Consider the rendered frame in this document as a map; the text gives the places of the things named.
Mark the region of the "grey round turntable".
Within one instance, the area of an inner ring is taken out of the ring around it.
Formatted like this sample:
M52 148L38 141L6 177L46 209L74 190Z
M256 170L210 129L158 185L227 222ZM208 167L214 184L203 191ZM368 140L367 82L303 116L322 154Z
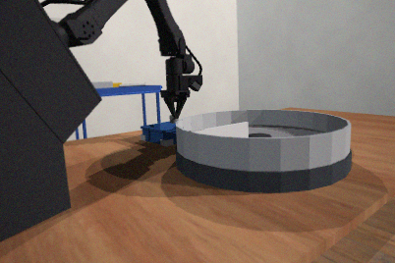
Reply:
M235 110L176 122L176 166L186 177L243 192L335 184L351 171L351 123L329 114Z

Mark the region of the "silver metal bushing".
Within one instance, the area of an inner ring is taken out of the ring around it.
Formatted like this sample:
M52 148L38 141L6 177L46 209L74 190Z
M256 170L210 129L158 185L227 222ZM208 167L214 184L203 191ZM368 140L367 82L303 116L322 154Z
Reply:
M177 121L179 121L179 119L175 119L174 116L170 115L170 123L171 124L176 124Z

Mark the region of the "blue open box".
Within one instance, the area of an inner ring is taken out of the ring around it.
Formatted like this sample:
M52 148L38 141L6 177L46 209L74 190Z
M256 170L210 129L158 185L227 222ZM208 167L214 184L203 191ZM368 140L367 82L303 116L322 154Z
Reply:
M145 140L149 142L160 144L160 139L173 138L174 144L177 144L176 124L170 122L142 126L142 134L145 135Z

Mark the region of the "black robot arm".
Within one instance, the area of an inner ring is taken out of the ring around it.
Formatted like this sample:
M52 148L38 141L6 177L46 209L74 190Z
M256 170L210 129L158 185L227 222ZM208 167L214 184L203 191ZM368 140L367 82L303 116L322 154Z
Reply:
M128 0L91 0L76 12L68 14L59 24L55 21L52 21L52 23L55 25L69 48L89 45L102 34L101 30L104 28L107 21L127 1ZM166 75L191 74L195 70L195 63L192 60L192 55L186 54L185 37L183 36L182 30L176 24L167 1L145 0L145 2L157 28L161 56L172 56L170 57L172 60L165 60ZM167 54L165 55L164 53ZM191 90L199 91L202 86L202 75L179 76L179 84L180 90L189 90L190 88Z

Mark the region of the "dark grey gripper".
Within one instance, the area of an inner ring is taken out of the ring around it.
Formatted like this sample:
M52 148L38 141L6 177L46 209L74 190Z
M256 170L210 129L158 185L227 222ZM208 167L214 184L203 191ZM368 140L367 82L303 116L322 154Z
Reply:
M187 97L190 97L191 94L190 90L180 90L179 76L182 75L183 74L166 75L167 90L160 90L161 98L164 98L167 107L175 119L179 119L181 111L187 101ZM174 102L177 102L176 111Z

